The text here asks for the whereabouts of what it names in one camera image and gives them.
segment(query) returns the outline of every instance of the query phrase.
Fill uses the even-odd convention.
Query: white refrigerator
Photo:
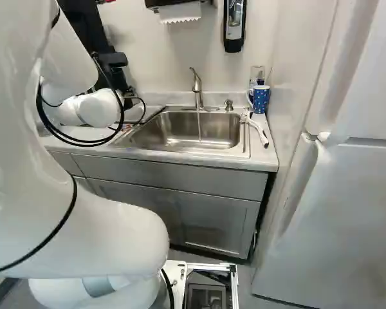
[[[386,0],[279,0],[252,293],[386,308]]]

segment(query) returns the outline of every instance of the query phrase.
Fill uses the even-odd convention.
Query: gray cabinet
[[[106,198],[157,213],[172,243],[247,258],[259,202],[105,180],[89,182]]]
[[[183,244],[178,203],[172,190],[96,179],[89,179],[89,182],[100,196],[155,212],[166,224],[170,241],[179,245]]]
[[[259,202],[178,194],[185,244],[247,258]]]
[[[261,201],[267,173],[72,154],[88,178]]]
[[[83,172],[78,168],[77,163],[71,157],[69,153],[60,153],[58,151],[49,151],[54,159],[63,167],[67,172],[76,176],[83,176]]]
[[[87,179],[85,179],[84,177],[77,177],[77,176],[74,176],[73,178],[76,180],[76,182],[79,185],[81,185],[87,191],[89,191],[91,193],[95,193],[95,191],[93,190],[92,186],[90,185],[90,183],[88,182]]]

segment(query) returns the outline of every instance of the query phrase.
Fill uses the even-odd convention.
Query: stainless steel sink
[[[246,127],[240,113],[167,107],[148,123],[113,143],[156,151],[246,156]]]

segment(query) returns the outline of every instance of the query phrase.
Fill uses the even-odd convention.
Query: mug
[[[269,102],[270,86],[258,85],[253,87],[253,109],[256,114],[264,114]]]

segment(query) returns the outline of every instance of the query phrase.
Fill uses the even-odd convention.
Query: paper towel
[[[197,21],[201,17],[200,1],[162,6],[159,15],[162,24]]]

